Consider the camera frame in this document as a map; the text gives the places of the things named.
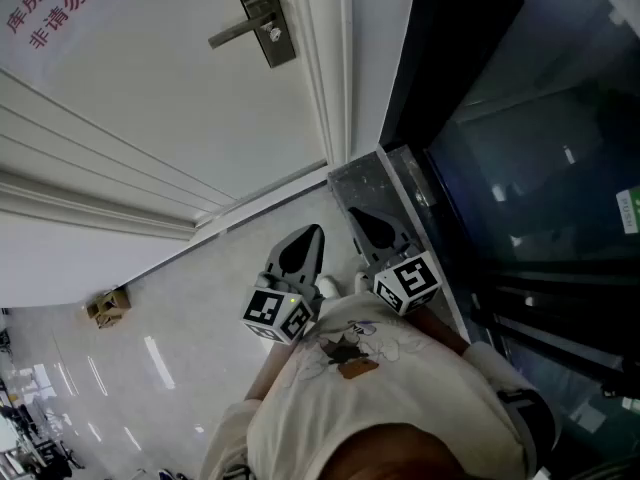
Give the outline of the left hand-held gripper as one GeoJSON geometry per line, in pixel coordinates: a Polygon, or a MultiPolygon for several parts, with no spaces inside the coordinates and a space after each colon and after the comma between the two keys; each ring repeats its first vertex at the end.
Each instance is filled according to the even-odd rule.
{"type": "MultiPolygon", "coordinates": [[[[316,285],[322,269],[324,245],[325,234],[320,225],[304,226],[271,249],[263,271],[316,285]]],[[[317,320],[319,311],[313,312],[299,294],[252,286],[240,320],[259,338],[290,345],[304,334],[309,323],[317,320]]]]}

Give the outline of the person's left hand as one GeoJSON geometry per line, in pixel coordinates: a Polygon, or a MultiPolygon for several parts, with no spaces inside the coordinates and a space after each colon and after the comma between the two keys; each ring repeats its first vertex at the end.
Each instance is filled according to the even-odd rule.
{"type": "Polygon", "coordinates": [[[258,274],[254,286],[256,288],[269,288],[276,291],[299,294],[315,313],[320,310],[324,301],[324,297],[314,283],[286,279],[267,271],[258,274]]]}

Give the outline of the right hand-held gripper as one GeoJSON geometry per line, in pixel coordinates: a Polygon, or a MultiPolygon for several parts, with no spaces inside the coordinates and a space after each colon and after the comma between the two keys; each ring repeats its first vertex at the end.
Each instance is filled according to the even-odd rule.
{"type": "Polygon", "coordinates": [[[431,301],[441,288],[433,255],[396,217],[350,207],[354,244],[366,263],[372,292],[404,316],[431,301]]]}

